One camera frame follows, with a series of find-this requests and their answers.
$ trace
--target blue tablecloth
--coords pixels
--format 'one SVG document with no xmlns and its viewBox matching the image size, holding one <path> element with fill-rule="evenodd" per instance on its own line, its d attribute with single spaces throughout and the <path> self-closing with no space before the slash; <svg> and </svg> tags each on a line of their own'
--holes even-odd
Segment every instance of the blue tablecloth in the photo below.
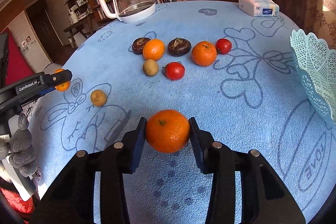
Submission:
<svg viewBox="0 0 336 224">
<path fill-rule="evenodd" d="M 40 192 L 53 182 L 77 150 L 100 151 L 134 130 L 140 117 L 176 109 L 195 117 L 199 127 L 232 150 L 259 150 L 292 193 L 307 222 L 336 182 L 336 130 L 325 124 L 305 98 L 290 52 L 289 35 L 297 26 L 285 15 L 253 18 L 234 3 L 186 1 L 157 5 L 141 22 L 113 21 L 90 37 L 64 68 L 73 73 L 71 88 L 41 98 L 31 119 L 41 177 Z M 233 48 L 212 66 L 200 67 L 190 53 L 165 53 L 159 67 L 180 61 L 183 79 L 162 73 L 147 77 L 143 57 L 131 52 L 138 37 L 167 45 L 183 37 L 194 46 L 226 37 Z M 107 104 L 94 107 L 90 94 L 101 89 Z M 237 181 L 236 223 L 241 216 Z M 191 144 L 162 154 L 145 144 L 140 166 L 124 175 L 131 223 L 204 223 L 212 175 L 196 166 Z M 99 220 L 96 181 L 95 221 Z"/>
</svg>

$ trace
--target tissue box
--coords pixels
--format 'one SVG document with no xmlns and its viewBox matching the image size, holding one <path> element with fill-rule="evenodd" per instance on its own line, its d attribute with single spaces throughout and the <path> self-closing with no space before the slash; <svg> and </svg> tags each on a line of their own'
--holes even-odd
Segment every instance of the tissue box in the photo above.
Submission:
<svg viewBox="0 0 336 224">
<path fill-rule="evenodd" d="M 279 13 L 279 5 L 272 0 L 238 0 L 239 9 L 252 17 L 275 17 Z"/>
</svg>

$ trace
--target tomato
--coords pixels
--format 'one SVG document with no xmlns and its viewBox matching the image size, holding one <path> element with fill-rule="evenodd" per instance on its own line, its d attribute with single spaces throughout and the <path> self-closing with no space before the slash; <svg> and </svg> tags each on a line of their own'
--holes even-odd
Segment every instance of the tomato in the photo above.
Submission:
<svg viewBox="0 0 336 224">
<path fill-rule="evenodd" d="M 171 80 L 179 80 L 184 76 L 185 68 L 181 63 L 171 62 L 165 66 L 166 76 Z"/>
<path fill-rule="evenodd" d="M 232 44 L 229 40 L 220 38 L 217 40 L 215 47 L 219 54 L 227 54 L 229 51 L 231 51 Z"/>
</svg>

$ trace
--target plastic basket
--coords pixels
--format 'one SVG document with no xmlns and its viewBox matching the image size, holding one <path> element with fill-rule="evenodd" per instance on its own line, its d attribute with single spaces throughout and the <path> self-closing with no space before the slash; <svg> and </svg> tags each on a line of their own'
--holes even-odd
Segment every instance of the plastic basket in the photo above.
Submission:
<svg viewBox="0 0 336 224">
<path fill-rule="evenodd" d="M 324 39 L 303 30 L 292 31 L 290 43 L 300 83 L 317 113 L 336 125 L 336 50 Z"/>
</svg>

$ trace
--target wooden desk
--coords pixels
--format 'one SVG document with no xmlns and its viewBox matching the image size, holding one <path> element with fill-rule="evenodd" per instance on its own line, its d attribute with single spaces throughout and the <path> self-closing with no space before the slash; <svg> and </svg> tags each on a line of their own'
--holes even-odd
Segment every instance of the wooden desk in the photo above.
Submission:
<svg viewBox="0 0 336 224">
<path fill-rule="evenodd" d="M 71 24 L 70 26 L 68 26 L 66 29 L 63 30 L 63 32 L 69 32 L 70 33 L 70 38 L 71 38 L 71 41 L 72 41 L 72 42 L 70 42 L 71 47 L 73 47 L 73 48 L 76 47 L 76 41 L 74 39 L 74 35 L 76 33 L 80 32 L 85 38 L 88 38 L 88 37 L 86 37 L 86 35 L 82 31 L 83 28 L 84 28 L 84 23 L 87 23 L 89 25 L 91 35 L 94 34 L 92 21 L 91 21 L 91 19 L 93 17 L 94 17 L 93 13 L 89 13 L 86 17 L 83 17 L 81 20 L 78 20 L 76 23 Z M 72 29 L 74 29 L 74 28 L 77 29 L 77 31 L 75 33 L 73 33 L 73 31 L 72 31 Z"/>
</svg>

